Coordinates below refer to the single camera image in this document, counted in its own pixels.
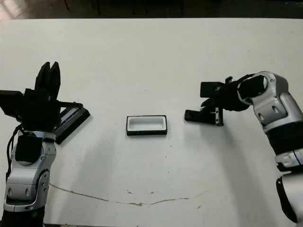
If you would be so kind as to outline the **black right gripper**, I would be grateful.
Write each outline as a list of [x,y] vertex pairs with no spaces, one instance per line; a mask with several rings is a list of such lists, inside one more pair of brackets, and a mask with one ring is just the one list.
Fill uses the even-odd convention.
[[239,80],[232,80],[232,77],[225,79],[225,82],[204,82],[203,97],[206,100],[201,104],[201,122],[214,125],[223,125],[223,110],[243,111],[249,105],[243,103],[238,97],[238,85],[246,77]]

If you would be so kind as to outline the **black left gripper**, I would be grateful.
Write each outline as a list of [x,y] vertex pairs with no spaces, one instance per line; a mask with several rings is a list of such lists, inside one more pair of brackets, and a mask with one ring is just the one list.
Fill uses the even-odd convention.
[[58,101],[60,85],[59,63],[55,61],[51,68],[50,62],[43,64],[36,77],[35,89],[26,89],[22,98],[20,122],[24,130],[52,132],[61,124],[62,107],[83,107],[81,103]]

